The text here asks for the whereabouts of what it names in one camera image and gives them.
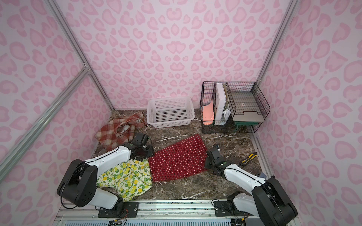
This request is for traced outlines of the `red polka dot skirt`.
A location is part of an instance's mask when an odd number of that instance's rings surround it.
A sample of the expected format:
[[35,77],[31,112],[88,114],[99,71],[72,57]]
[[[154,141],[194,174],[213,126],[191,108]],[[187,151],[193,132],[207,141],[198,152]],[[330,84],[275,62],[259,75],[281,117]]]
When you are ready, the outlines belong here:
[[148,159],[152,180],[172,181],[206,171],[206,151],[201,136],[195,134],[156,152]]

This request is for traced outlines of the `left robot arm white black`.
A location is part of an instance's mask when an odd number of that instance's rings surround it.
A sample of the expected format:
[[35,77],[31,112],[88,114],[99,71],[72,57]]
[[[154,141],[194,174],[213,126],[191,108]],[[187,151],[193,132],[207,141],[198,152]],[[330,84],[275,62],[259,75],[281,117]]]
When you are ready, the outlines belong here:
[[97,179],[102,173],[120,163],[152,157],[154,149],[148,143],[149,139],[150,136],[137,133],[131,141],[103,155],[85,161],[73,160],[57,188],[57,195],[75,207],[89,204],[106,210],[122,210],[123,199],[97,188]]

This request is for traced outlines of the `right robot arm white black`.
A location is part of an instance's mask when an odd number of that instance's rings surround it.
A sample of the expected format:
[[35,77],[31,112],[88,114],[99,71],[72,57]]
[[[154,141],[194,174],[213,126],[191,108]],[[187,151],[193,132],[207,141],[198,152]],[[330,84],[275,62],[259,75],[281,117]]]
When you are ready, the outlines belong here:
[[276,178],[264,179],[243,170],[221,156],[218,145],[206,153],[206,169],[249,193],[230,195],[232,210],[256,216],[265,226],[286,226],[298,216],[297,208]]

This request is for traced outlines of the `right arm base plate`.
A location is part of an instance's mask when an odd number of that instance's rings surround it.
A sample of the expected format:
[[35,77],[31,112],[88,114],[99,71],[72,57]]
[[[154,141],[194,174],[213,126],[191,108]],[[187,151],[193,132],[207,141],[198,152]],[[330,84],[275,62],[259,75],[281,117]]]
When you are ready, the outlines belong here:
[[249,213],[237,210],[231,201],[220,201],[213,199],[211,201],[217,217],[248,217]]

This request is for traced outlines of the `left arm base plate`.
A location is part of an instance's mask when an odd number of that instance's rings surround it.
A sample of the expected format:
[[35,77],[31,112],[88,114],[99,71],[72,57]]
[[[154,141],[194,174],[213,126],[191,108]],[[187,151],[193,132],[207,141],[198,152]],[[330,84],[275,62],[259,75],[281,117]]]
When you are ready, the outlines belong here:
[[100,208],[98,218],[135,218],[137,217],[139,202],[120,202],[111,210]]

